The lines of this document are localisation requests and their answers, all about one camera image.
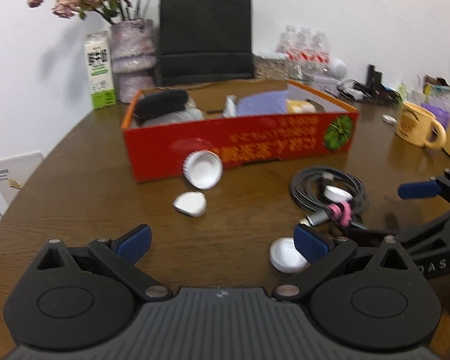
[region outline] plastic water bottle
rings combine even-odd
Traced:
[[[296,29],[294,26],[286,26],[283,38],[281,39],[283,50],[287,54],[287,75],[289,79],[301,80],[302,68],[300,65],[301,52]]]
[[[324,69],[330,62],[330,46],[325,32],[317,31],[314,37],[315,55],[316,55],[316,71],[319,74],[323,74]]]
[[[311,76],[315,69],[315,48],[309,28],[301,28],[297,34],[303,76]]]
[[[286,53],[295,41],[295,27],[285,26],[285,31],[280,34],[280,40],[275,50],[276,53]]]

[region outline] small white object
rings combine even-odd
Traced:
[[[225,109],[223,110],[223,117],[236,117],[236,96],[227,96],[225,101]]]
[[[194,151],[183,162],[183,174],[194,187],[201,190],[209,190],[217,185],[222,173],[222,161],[212,151]]]
[[[7,204],[12,203],[42,160],[42,154],[37,152],[0,161],[0,192]]]
[[[349,95],[352,95],[356,101],[363,100],[363,97],[365,96],[365,94],[362,91],[359,91],[358,89],[345,87],[342,90],[348,93]]]
[[[295,249],[291,237],[280,238],[270,246],[270,262],[284,274],[300,272],[308,264],[307,260]]]
[[[397,124],[397,119],[390,115],[382,115],[382,119],[389,124]]]
[[[330,61],[328,74],[338,80],[347,75],[347,65],[341,59],[334,58]]]
[[[327,185],[323,194],[334,203],[348,202],[353,199],[350,193],[333,185]]]
[[[180,212],[198,218],[205,214],[207,199],[201,192],[185,192],[175,199],[173,205]]]

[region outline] green leaf logo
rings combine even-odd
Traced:
[[[341,149],[350,141],[353,128],[354,124],[350,116],[337,117],[325,132],[323,145],[331,152]]]

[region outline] plastic cap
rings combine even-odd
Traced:
[[[393,116],[390,115],[382,115],[382,119],[384,122],[387,122],[388,124],[397,124],[397,119],[395,119]]]
[[[327,185],[323,194],[334,203],[348,202],[353,199],[350,193],[333,185]]]
[[[198,218],[205,214],[207,199],[201,192],[185,192],[175,199],[173,205],[178,211]]]
[[[214,187],[221,179],[223,164],[212,151],[194,151],[183,162],[183,174],[190,183],[201,190]]]
[[[295,249],[295,244],[291,237],[280,238],[270,246],[270,262],[284,274],[300,272],[308,264],[305,257]]]

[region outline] wire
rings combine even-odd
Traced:
[[[348,187],[353,196],[348,202],[352,214],[359,216],[369,207],[370,201],[365,193],[365,187],[359,179],[330,166],[312,166],[300,170],[290,181],[290,194],[301,209],[319,211],[327,207],[326,203],[318,200],[314,192],[315,184],[322,180],[324,173],[331,173],[335,181],[339,181]]]

